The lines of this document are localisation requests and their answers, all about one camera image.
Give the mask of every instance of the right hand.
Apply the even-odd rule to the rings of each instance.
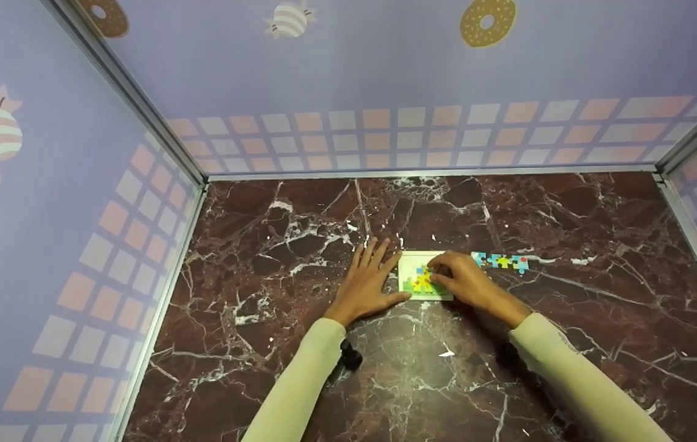
[[[531,310],[516,297],[500,288],[485,274],[472,257],[444,252],[427,263],[433,269],[430,280],[443,285],[457,299],[492,314],[515,328]]]

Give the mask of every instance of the long-sleeved shirt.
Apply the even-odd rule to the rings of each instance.
[[[346,330],[318,319],[302,339],[297,355],[263,401],[243,442],[298,442],[313,413],[326,377],[340,359]],[[539,313],[509,332],[528,369],[556,389],[598,440],[672,442],[668,434],[623,390],[569,344]]]

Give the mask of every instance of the donut illustration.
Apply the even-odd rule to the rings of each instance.
[[[124,36],[130,24],[122,6],[116,0],[77,0],[84,16],[101,36],[115,39]]]
[[[474,0],[463,12],[460,35],[469,47],[490,47],[509,33],[516,13],[513,0]]]

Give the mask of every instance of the left hand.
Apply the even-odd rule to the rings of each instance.
[[[333,319],[347,327],[362,316],[379,313],[411,297],[410,293],[405,292],[390,295],[381,293],[389,272],[395,268],[402,252],[397,252],[387,262],[382,263],[381,260],[389,246],[389,238],[384,239],[376,249],[377,244],[378,238],[373,237],[367,248],[357,247],[346,279],[337,289],[337,296],[326,310],[324,318]]]

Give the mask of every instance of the finger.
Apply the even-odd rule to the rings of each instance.
[[[397,292],[397,293],[389,294],[383,298],[383,300],[384,300],[383,309],[386,310],[387,308],[390,308],[393,305],[400,304],[401,302],[405,302],[409,299],[411,299],[411,294],[408,292]]]
[[[386,277],[389,272],[392,271],[393,268],[397,265],[398,261],[400,260],[400,257],[402,257],[402,252],[397,252],[394,255],[391,255],[389,257],[389,260],[384,263],[384,266],[381,267],[381,273]]]
[[[365,249],[365,253],[362,255],[362,261],[359,263],[360,268],[366,268],[366,266],[370,264],[370,258],[373,257],[373,250],[376,249],[377,243],[378,238],[373,237],[373,239],[370,240],[370,243],[367,244],[367,249]]]
[[[373,252],[373,260],[370,260],[371,268],[379,268],[381,265],[381,260],[384,258],[384,254],[387,252],[387,247],[389,247],[389,238],[385,238],[384,241],[378,246],[375,252]]]
[[[443,285],[444,288],[446,288],[452,293],[454,293],[455,290],[458,288],[458,283],[455,282],[454,279],[452,279],[451,277],[446,277],[442,274],[431,274],[430,281],[439,285]]]

